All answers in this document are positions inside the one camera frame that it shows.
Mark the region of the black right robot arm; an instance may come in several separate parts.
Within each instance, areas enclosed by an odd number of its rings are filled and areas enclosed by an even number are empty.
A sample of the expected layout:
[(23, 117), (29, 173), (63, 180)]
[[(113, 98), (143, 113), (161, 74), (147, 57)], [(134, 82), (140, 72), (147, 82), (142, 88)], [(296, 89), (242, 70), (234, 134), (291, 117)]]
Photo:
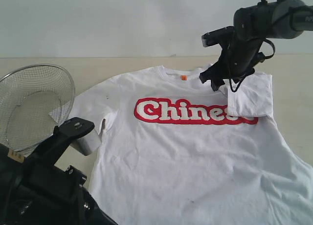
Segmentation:
[(301, 0), (261, 0), (257, 5), (240, 8), (233, 25), (202, 35), (204, 47), (220, 45), (218, 61), (200, 73), (202, 83), (210, 81), (213, 91), (228, 80), (237, 86), (255, 72), (254, 67), (272, 58), (260, 51), (267, 43), (275, 51), (272, 39), (294, 39), (313, 29), (313, 8)]

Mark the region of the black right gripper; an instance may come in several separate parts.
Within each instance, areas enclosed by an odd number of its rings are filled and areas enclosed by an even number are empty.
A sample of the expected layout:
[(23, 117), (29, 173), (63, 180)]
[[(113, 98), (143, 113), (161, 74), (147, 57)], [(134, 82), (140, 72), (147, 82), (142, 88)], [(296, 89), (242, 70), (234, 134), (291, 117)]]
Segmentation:
[(258, 53), (262, 44), (260, 39), (240, 40), (233, 35), (227, 43), (220, 44), (221, 55), (217, 67), (209, 67), (199, 75), (202, 84), (211, 80), (211, 88), (217, 91), (225, 85), (223, 79), (241, 79), (252, 69), (251, 61)]

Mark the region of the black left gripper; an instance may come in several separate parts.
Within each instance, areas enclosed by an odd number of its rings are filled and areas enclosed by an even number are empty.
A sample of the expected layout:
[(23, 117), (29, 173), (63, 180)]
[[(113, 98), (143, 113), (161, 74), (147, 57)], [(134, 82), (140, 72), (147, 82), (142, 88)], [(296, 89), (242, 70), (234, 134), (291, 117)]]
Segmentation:
[(84, 187), (87, 177), (41, 160), (18, 162), (0, 146), (0, 223), (2, 225), (114, 225)]

